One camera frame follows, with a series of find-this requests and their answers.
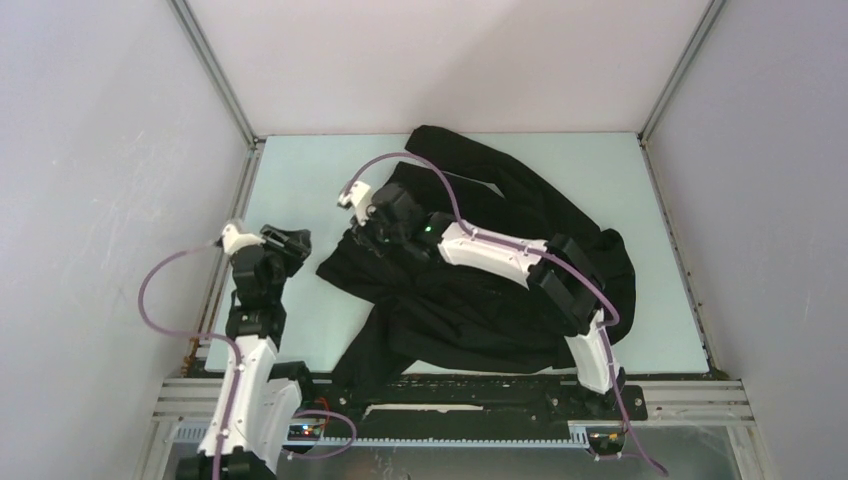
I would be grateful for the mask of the black jacket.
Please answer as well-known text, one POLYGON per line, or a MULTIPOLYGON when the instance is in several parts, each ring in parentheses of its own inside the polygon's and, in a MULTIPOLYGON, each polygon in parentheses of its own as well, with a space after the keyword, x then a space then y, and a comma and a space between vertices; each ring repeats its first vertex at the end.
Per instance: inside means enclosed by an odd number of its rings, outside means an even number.
MULTIPOLYGON (((443 127, 422 125, 406 150, 425 166, 398 164, 391 180, 429 212, 459 211, 482 228, 549 240, 574 240, 600 274, 619 313, 612 342, 631 330, 636 273, 622 236, 598 226, 518 159, 443 127)), ((562 327, 530 291, 474 268, 423 262, 402 248, 376 255, 345 232, 318 267, 334 287, 369 302, 364 326, 334 367, 332 382, 367 395, 413 363, 491 373, 570 368, 562 327)))

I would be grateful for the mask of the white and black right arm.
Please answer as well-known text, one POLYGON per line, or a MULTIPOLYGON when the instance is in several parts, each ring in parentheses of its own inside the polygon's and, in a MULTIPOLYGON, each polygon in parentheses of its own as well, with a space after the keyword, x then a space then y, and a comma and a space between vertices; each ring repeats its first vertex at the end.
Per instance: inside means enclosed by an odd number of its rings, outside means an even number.
POLYGON ((559 329, 575 361, 585 411, 606 418, 622 403, 622 369, 607 327, 620 314, 604 280, 571 239, 533 240, 475 226, 455 213, 427 213, 397 183, 377 190, 362 181, 343 187, 338 205, 353 213, 350 231, 378 255, 392 247, 415 258, 469 267, 528 290, 559 329))

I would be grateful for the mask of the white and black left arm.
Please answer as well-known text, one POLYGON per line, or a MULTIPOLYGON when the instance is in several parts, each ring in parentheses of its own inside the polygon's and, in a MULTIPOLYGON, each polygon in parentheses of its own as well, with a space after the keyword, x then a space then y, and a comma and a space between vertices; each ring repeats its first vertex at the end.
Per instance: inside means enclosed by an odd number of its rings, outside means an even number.
POLYGON ((219 243, 234 282, 225 324, 227 370, 198 452, 178 462, 175 476, 274 479, 287 422, 316 403, 305 363, 277 361, 286 322, 284 286, 311 254, 311 233, 271 225, 249 233, 232 221, 219 243))

